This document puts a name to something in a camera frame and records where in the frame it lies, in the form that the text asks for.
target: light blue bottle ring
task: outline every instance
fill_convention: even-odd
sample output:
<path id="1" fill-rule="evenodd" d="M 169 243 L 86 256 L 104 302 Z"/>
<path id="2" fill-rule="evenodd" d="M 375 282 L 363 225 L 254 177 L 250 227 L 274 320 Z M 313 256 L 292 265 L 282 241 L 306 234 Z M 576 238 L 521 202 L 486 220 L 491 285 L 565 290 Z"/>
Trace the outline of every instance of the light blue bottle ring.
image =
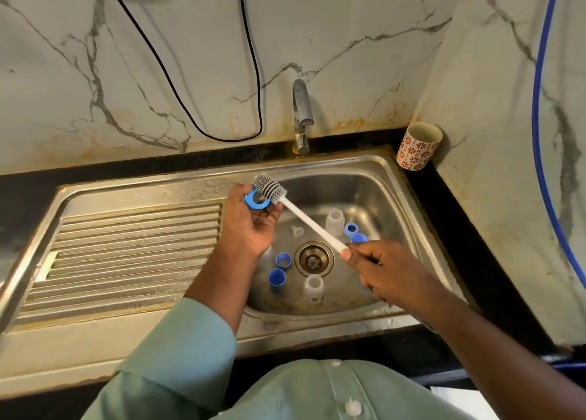
<path id="1" fill-rule="evenodd" d="M 356 233 L 358 233 L 358 224 L 348 223 L 344 226 L 344 233 L 348 238 L 352 238 Z"/>
<path id="2" fill-rule="evenodd" d="M 286 252 L 279 253 L 277 255 L 277 267 L 285 270 L 291 265 L 291 255 Z"/>
<path id="3" fill-rule="evenodd" d="M 258 191 L 258 189 L 256 187 L 253 188 L 253 191 L 250 192 L 249 194 L 244 196 L 244 201 L 246 203 L 246 205 L 248 207 L 250 207 L 252 210 L 262 210 L 264 208 L 267 208 L 268 205 L 271 203 L 271 200 L 268 200 L 265 198 L 265 200 L 263 202 L 254 202 L 254 195 L 260 193 Z"/>
<path id="4" fill-rule="evenodd" d="M 355 234 L 355 235 L 352 235 L 352 238 L 350 239 L 350 241 L 352 241 L 352 242 L 366 242 L 366 241 L 368 241 L 368 238 L 366 238 L 365 234 Z"/>
<path id="5" fill-rule="evenodd" d="M 274 291 L 280 291 L 285 284 L 285 272 L 281 269 L 273 269 L 268 272 L 268 284 Z"/>

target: faucet handle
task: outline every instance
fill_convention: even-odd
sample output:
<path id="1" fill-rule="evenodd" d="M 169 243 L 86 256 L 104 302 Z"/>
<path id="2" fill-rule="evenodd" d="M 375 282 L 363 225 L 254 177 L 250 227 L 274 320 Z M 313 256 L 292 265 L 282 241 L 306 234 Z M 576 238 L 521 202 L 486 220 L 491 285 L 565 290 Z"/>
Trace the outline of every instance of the faucet handle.
<path id="1" fill-rule="evenodd" d="M 313 125 L 313 112 L 309 103 L 307 86 L 302 79 L 296 79 L 293 82 L 293 115 L 296 124 L 302 127 Z"/>

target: white mug with red flowers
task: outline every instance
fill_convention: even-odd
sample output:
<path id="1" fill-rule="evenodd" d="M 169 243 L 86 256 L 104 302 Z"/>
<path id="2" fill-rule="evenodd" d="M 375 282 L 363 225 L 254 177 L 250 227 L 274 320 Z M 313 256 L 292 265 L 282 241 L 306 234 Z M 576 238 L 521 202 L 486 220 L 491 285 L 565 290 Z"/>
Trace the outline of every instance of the white mug with red flowers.
<path id="1" fill-rule="evenodd" d="M 397 153 L 397 164 L 406 170 L 421 170 L 438 147 L 443 133 L 435 125 L 415 122 L 407 127 Z"/>

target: marble wall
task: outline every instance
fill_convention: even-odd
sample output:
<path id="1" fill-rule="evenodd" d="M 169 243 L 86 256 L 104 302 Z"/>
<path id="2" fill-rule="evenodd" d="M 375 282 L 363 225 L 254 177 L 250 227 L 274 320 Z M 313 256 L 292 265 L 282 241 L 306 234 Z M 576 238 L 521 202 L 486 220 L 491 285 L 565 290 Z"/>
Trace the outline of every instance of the marble wall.
<path id="1" fill-rule="evenodd" d="M 292 140 L 291 85 L 310 136 L 404 126 L 460 0 L 246 0 L 266 129 Z M 195 120 L 259 127 L 238 0 L 125 0 Z M 198 134 L 115 0 L 0 0 L 0 174 L 221 148 Z"/>
<path id="2" fill-rule="evenodd" d="M 586 291 L 561 252 L 531 149 L 547 0 L 462 0 L 413 119 L 443 128 L 436 167 L 546 332 L 586 342 Z M 541 149 L 561 225 L 586 267 L 583 0 L 558 0 L 541 85 Z"/>

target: button-up shirt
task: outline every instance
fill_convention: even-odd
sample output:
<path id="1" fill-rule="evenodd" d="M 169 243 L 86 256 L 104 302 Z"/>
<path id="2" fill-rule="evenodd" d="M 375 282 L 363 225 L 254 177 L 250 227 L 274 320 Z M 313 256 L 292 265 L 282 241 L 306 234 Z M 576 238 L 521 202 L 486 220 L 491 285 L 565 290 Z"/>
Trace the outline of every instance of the button-up shirt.
<path id="1" fill-rule="evenodd" d="M 122 362 L 83 418 L 471 419 L 401 374 L 357 360 L 279 366 L 221 412 L 235 351 L 226 322 L 183 298 Z"/>

